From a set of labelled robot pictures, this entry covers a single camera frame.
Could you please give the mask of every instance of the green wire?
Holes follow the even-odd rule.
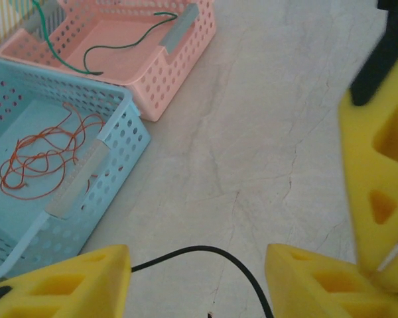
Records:
[[[73,70],[73,71],[75,71],[75,72],[78,72],[78,73],[81,73],[81,74],[85,74],[85,75],[97,75],[97,76],[98,76],[98,75],[102,75],[102,74],[103,74],[103,72],[91,72],[91,71],[88,69],[86,59],[87,59],[87,54],[88,54],[88,52],[90,52],[91,50],[93,50],[93,49],[95,49],[95,48],[110,48],[110,49],[112,49],[112,50],[119,50],[119,49],[121,49],[121,48],[130,48],[130,47],[136,46],[136,45],[138,45],[138,43],[140,43],[141,41],[143,41],[143,40],[146,38],[146,36],[147,36],[154,28],[159,27],[160,25],[163,25],[164,23],[171,22],[171,21],[173,21],[173,20],[175,20],[175,19],[178,18],[178,15],[176,15],[175,13],[172,13],[172,12],[156,12],[156,13],[154,13],[153,15],[170,15],[171,18],[169,18],[169,19],[167,19],[167,20],[164,20],[164,21],[161,21],[161,22],[155,24],[154,26],[152,26],[148,31],[146,31],[146,33],[145,33],[137,42],[134,42],[134,43],[128,44],[128,45],[124,45],[124,46],[95,45],[95,46],[92,46],[91,48],[88,48],[88,49],[86,50],[86,52],[84,53],[84,57],[83,57],[83,63],[84,63],[84,67],[85,67],[85,69],[86,69],[85,71],[83,71],[83,70],[80,70],[80,69],[78,69],[78,68],[75,68],[74,66],[72,66],[72,65],[70,65],[70,64],[68,64],[68,63],[66,63],[66,62],[56,53],[56,51],[55,51],[54,48],[53,48],[53,44],[50,42],[50,39],[48,38],[47,27],[46,27],[46,18],[44,17],[44,13],[42,12],[41,6],[40,6],[40,4],[37,2],[37,0],[32,0],[32,2],[33,2],[33,5],[34,5],[34,6],[37,8],[37,10],[38,10],[38,13],[39,13],[40,18],[41,18],[41,24],[42,24],[42,30],[43,30],[43,33],[44,33],[44,37],[45,37],[45,39],[46,39],[46,42],[47,42],[48,47],[50,48],[50,51],[51,51],[51,52],[53,53],[53,55],[54,55],[54,57],[57,58],[57,59],[59,60],[59,62],[62,63],[62,64],[64,64],[67,68],[70,68],[71,70]]]

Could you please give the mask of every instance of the white floor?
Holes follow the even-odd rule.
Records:
[[[268,295],[269,243],[354,261],[338,102],[385,26],[375,0],[216,0],[218,31],[85,251],[133,265],[192,244],[240,258]],[[134,273],[126,317],[263,317],[203,252]]]

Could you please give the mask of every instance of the orange wire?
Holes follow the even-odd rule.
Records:
[[[99,125],[99,131],[103,128],[105,125],[105,122],[103,119],[98,115],[98,114],[91,114],[85,117],[84,119],[82,118],[81,114],[77,111],[77,109],[70,103],[64,102],[63,107],[69,111],[68,116],[65,117],[60,123],[58,123],[56,126],[53,127],[48,127],[40,131],[38,134],[33,134],[26,136],[20,140],[17,141],[15,149],[11,155],[11,157],[4,161],[2,165],[0,166],[0,190],[11,197],[14,197],[16,199],[21,199],[21,200],[34,200],[34,199],[39,199],[41,197],[45,197],[46,195],[49,195],[52,193],[54,190],[56,190],[64,181],[65,178],[65,173],[67,170],[66,165],[70,162],[73,162],[76,164],[78,161],[78,158],[76,156],[77,150],[79,150],[82,145],[85,143],[87,136],[86,136],[86,130],[89,127]],[[77,129],[74,132],[67,131],[66,129],[62,128],[62,125],[66,123],[66,121],[73,115],[76,114],[80,124],[78,125]],[[96,118],[97,121],[94,121],[92,123],[86,124],[86,121],[91,119],[91,118]],[[66,145],[65,148],[58,147],[55,145],[53,142],[51,142],[48,138],[52,135],[55,134],[63,134],[64,136],[69,137],[68,144]],[[77,138],[79,138],[79,134],[82,135],[81,141],[77,141]],[[35,154],[34,156],[26,156],[19,154],[19,152],[28,147],[32,146],[35,142],[43,140],[47,142],[53,149],[50,149],[46,152],[39,152],[38,154]],[[55,168],[50,167],[50,159],[52,157],[58,157],[61,160],[61,163],[57,165]],[[45,163],[45,168],[44,169],[39,169],[39,168],[34,168],[33,164],[37,162],[37,160],[40,160],[40,162]],[[18,190],[22,189],[26,186],[28,186],[28,183],[26,182],[27,178],[39,178],[39,177],[44,177],[50,174],[53,174],[59,170],[62,170],[62,176],[59,180],[59,182],[48,192],[40,194],[35,197],[21,197],[18,195],[15,195],[13,193],[10,193],[8,190]],[[19,176],[19,182],[15,185],[10,185],[7,181],[7,178],[12,175],[17,175]],[[88,180],[87,182],[87,190],[90,188],[90,181]]]

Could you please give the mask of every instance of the pink plastic basket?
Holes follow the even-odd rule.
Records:
[[[121,50],[95,49],[87,58],[91,71],[62,65],[44,41],[38,13],[0,49],[8,60],[120,85],[131,90],[141,116],[157,121],[216,32],[213,0],[58,0],[44,13],[49,39],[67,63],[83,70],[84,52],[94,45],[121,46],[137,41],[166,19],[158,11],[177,13],[177,20],[158,26],[139,45]],[[54,10],[66,13],[62,23]]]

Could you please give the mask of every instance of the blue plastic basket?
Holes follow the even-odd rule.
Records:
[[[82,116],[100,114],[106,124],[100,132],[88,130],[80,161],[55,192],[21,201],[0,190],[0,277],[77,255],[150,141],[128,90],[0,61],[0,165],[18,139],[58,124],[68,114],[63,102]],[[44,143],[33,153],[49,149]],[[57,178],[31,182],[25,195],[44,193]]]

